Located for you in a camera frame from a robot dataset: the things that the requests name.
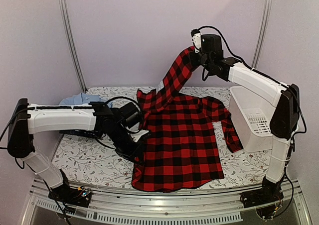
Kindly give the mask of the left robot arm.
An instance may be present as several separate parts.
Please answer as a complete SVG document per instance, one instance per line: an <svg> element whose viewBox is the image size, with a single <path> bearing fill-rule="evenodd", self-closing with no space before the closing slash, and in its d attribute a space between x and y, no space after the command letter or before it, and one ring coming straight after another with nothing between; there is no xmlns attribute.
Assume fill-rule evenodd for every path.
<svg viewBox="0 0 319 225"><path fill-rule="evenodd" d="M111 108L108 102L40 106L29 104L26 98L22 98L4 129L8 133L6 150L13 158L21 159L28 165L63 202L70 202L74 198L74 193L81 196L84 192L70 188L64 172L36 151L33 144L34 134L77 130L85 135L95 136L96 139L106 135L111 139L119 156L142 165L143 139L149 135L149 131L130 130L142 121L142 110L134 100L129 100L129 103L121 108Z"/></svg>

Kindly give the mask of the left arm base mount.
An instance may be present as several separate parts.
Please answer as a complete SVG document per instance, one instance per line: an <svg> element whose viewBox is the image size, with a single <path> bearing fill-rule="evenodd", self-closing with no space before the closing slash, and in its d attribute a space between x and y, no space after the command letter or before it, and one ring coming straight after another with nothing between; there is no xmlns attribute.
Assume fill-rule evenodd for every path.
<svg viewBox="0 0 319 225"><path fill-rule="evenodd" d="M88 208L92 198L92 190L81 186L79 188L71 188L68 185L61 185L51 189L48 197L52 200L71 204L79 207Z"/></svg>

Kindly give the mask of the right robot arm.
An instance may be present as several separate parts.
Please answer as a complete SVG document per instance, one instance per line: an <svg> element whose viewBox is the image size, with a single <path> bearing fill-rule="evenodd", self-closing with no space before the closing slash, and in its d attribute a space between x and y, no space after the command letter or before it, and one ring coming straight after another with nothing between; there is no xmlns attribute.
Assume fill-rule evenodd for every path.
<svg viewBox="0 0 319 225"><path fill-rule="evenodd" d="M258 191L268 203L280 192L285 168L299 131L299 88L270 78L250 68L239 56L224 57L221 35L202 34L195 29L191 39L196 58L209 76L232 82L229 110L237 134L247 152L270 150L270 164Z"/></svg>

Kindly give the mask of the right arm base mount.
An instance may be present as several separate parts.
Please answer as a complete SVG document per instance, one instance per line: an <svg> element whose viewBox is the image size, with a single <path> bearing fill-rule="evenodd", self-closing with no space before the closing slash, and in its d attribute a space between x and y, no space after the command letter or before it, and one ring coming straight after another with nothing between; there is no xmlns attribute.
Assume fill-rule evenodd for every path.
<svg viewBox="0 0 319 225"><path fill-rule="evenodd" d="M260 189L250 190L241 193L240 202L244 208L255 207L279 201L284 198L281 187L275 188L271 186L264 186Z"/></svg>

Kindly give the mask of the red black plaid shirt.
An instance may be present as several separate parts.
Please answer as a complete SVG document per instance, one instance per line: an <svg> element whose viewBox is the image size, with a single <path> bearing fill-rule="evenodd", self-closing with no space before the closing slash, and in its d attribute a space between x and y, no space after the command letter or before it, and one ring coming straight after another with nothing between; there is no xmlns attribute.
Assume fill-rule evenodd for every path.
<svg viewBox="0 0 319 225"><path fill-rule="evenodd" d="M135 165L131 185L144 192L173 192L195 189L223 179L214 123L220 122L230 152L243 146L225 105L214 97L181 93L197 64L190 46L177 56L158 88L137 91L143 110L144 164Z"/></svg>

